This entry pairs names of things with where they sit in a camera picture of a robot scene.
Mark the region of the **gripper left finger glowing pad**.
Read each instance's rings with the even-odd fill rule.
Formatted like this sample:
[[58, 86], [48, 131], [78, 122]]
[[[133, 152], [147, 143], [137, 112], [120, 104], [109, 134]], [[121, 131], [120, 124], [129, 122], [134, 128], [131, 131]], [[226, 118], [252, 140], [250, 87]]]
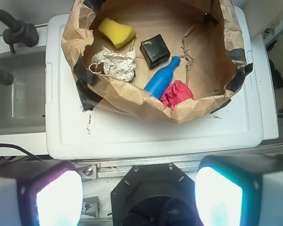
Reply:
[[0, 161], [0, 226], [76, 226], [83, 183], [70, 161]]

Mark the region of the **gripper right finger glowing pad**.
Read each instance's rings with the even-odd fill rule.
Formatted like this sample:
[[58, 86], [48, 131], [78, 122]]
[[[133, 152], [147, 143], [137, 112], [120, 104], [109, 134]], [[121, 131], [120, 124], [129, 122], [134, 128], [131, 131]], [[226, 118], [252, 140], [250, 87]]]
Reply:
[[195, 201], [205, 226], [283, 226], [283, 154], [204, 157]]

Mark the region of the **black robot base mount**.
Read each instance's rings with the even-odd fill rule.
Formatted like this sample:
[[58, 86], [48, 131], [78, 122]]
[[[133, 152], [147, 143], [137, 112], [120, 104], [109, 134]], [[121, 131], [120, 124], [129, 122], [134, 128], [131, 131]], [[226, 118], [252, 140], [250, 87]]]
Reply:
[[200, 226], [195, 182], [176, 166], [131, 168], [111, 191], [115, 226]]

